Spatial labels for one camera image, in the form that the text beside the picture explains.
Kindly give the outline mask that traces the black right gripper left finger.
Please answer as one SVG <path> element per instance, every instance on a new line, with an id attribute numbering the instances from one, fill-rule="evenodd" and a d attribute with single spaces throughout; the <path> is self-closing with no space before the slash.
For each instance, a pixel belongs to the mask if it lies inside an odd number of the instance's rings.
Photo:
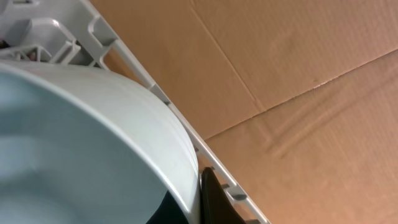
<path id="1" fill-rule="evenodd" d="M 160 206 L 147 221 L 147 224 L 188 224 L 188 221 L 172 194 L 167 191 Z"/>

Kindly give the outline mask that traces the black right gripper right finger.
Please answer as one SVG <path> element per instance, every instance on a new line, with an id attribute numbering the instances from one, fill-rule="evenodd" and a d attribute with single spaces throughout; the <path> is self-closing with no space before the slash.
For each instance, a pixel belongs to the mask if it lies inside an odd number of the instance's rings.
<path id="1" fill-rule="evenodd" d="M 204 224 L 245 224 L 229 202 L 210 167 L 201 173 L 201 222 Z"/>

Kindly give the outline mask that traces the grey dishwasher rack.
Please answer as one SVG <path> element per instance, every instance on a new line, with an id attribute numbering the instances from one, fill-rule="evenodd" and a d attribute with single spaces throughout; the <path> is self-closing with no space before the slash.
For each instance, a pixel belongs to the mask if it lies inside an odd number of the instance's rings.
<path id="1" fill-rule="evenodd" d="M 267 223 L 249 195 L 89 1 L 2 1 L 3 61 L 99 68 L 142 85 L 171 109 L 193 144 L 198 162 L 198 223 L 202 223 L 201 173 L 206 167 L 213 170 L 234 209 L 237 203 L 244 204 L 253 213 L 254 223 Z"/>

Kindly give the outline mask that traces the brown cardboard sheet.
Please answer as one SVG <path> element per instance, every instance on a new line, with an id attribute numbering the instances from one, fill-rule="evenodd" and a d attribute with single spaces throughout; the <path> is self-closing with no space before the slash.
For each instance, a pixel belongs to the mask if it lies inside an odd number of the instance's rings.
<path id="1" fill-rule="evenodd" d="M 397 1 L 95 1 L 272 223 L 397 222 Z"/>

